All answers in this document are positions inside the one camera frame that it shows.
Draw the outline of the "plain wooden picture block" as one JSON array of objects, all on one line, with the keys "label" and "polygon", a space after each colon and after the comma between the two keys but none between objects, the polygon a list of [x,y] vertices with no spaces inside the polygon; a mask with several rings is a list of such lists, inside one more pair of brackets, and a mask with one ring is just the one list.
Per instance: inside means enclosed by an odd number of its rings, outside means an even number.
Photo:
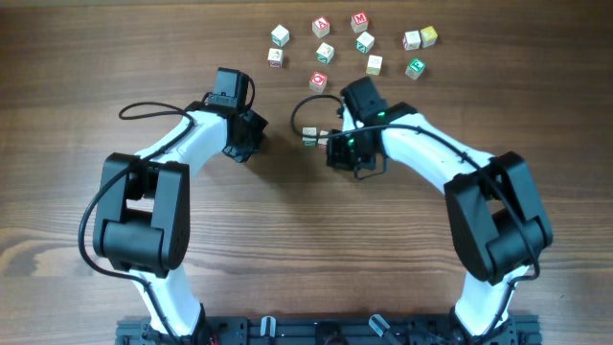
[{"label": "plain wooden picture block", "polygon": [[325,150],[327,148],[328,145],[328,138],[327,135],[329,135],[329,133],[325,130],[321,130],[319,132],[319,139],[317,140],[317,147],[320,150]]}]

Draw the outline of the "wooden block green bird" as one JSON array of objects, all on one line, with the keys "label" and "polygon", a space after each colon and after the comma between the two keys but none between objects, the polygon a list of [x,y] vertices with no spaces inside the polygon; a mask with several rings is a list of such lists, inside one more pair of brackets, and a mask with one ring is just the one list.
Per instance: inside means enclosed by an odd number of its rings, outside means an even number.
[{"label": "wooden block green bird", "polygon": [[303,145],[306,147],[315,147],[317,145],[317,128],[316,127],[304,127],[302,129]]}]

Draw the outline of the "wooden block yellow side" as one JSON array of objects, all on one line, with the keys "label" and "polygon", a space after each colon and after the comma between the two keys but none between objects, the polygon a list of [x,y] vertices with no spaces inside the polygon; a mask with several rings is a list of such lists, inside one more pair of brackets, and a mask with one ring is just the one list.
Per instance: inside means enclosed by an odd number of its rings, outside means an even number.
[{"label": "wooden block yellow side", "polygon": [[382,60],[383,60],[383,57],[369,55],[366,73],[368,75],[378,76],[381,72]]}]

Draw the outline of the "green letter F block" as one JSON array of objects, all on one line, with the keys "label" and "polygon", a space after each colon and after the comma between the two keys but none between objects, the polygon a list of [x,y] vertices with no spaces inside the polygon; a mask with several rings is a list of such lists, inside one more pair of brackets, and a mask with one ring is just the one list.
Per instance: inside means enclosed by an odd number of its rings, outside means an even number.
[{"label": "green letter F block", "polygon": [[415,57],[407,65],[405,75],[412,80],[417,80],[422,72],[425,70],[426,64],[419,58]]}]

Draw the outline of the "wooden block green N side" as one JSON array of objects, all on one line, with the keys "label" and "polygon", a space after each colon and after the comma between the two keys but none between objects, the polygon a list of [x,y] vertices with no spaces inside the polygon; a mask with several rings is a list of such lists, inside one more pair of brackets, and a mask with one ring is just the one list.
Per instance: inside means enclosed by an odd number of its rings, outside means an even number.
[{"label": "wooden block green N side", "polygon": [[368,32],[363,32],[356,39],[356,50],[362,54],[367,54],[374,46],[375,38]]}]

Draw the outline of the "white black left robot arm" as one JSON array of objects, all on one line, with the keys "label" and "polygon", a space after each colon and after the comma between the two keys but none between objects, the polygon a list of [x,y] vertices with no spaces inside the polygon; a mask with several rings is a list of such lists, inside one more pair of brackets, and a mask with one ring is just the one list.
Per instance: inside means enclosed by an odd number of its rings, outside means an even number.
[{"label": "white black left robot arm", "polygon": [[266,120],[252,103],[255,84],[239,70],[220,68],[213,91],[185,108],[153,103],[155,116],[181,121],[135,154],[113,153],[79,225],[79,253],[103,275],[130,280],[149,311],[121,321],[118,344],[239,344],[243,318],[209,319],[182,265],[191,235],[190,183],[222,152],[244,163],[259,151]]}]

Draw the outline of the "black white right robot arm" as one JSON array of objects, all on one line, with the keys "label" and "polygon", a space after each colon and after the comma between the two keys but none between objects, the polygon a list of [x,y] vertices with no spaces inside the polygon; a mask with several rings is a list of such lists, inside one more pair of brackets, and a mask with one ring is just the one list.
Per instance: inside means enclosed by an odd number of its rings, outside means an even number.
[{"label": "black white right robot arm", "polygon": [[540,274],[553,231],[527,162],[509,151],[472,149],[432,126],[407,103],[388,104],[369,77],[340,92],[343,125],[328,143],[328,164],[359,173],[375,158],[399,162],[445,200],[451,237],[466,270],[454,313],[473,341],[502,331],[518,283]]}]

